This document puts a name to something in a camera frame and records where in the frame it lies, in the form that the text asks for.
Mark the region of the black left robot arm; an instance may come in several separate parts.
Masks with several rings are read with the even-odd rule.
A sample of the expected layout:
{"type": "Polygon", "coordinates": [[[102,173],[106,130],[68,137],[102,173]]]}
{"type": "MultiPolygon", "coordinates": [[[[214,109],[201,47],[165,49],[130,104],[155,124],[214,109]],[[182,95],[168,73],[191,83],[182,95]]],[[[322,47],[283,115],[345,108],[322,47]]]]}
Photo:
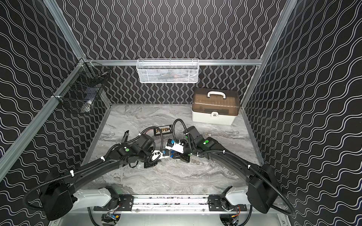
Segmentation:
{"type": "Polygon", "coordinates": [[[63,217],[73,208],[77,201],[75,193],[84,185],[132,163],[153,164],[152,154],[156,144],[154,139],[147,135],[151,130],[163,133],[156,126],[146,128],[136,138],[113,145],[99,159],[50,178],[30,189],[23,197],[23,205],[31,210],[44,212],[49,221],[63,217]]]}

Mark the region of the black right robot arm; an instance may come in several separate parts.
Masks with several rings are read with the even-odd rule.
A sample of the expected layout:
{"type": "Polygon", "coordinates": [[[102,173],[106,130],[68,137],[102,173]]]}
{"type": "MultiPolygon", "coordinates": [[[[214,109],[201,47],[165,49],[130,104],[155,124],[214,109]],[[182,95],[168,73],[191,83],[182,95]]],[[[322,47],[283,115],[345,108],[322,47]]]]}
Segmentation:
{"type": "Polygon", "coordinates": [[[274,209],[291,217],[296,215],[295,208],[282,194],[275,173],[269,166],[259,166],[239,157],[217,140],[211,137],[204,138],[196,127],[187,128],[182,119],[176,119],[172,124],[175,143],[179,141],[175,137],[175,125],[178,122],[184,128],[184,152],[216,162],[244,180],[248,186],[247,199],[256,210],[267,213],[269,209],[274,209]]]}

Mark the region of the white box brown lid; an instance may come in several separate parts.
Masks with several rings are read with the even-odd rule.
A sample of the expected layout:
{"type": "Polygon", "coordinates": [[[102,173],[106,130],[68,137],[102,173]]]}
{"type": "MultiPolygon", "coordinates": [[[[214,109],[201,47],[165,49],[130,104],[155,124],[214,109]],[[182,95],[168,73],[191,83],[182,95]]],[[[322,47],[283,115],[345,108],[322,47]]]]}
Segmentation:
{"type": "Polygon", "coordinates": [[[194,91],[194,122],[232,125],[239,111],[240,100],[236,91],[207,88],[196,88],[194,91]]]}

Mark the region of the white mesh wall basket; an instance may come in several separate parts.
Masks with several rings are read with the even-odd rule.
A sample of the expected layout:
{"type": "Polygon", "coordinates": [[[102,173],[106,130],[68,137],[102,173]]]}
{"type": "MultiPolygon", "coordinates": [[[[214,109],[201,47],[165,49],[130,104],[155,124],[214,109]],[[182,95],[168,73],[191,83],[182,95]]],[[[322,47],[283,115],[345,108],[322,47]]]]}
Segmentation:
{"type": "Polygon", "coordinates": [[[136,71],[141,83],[197,83],[197,58],[138,59],[136,71]]]}

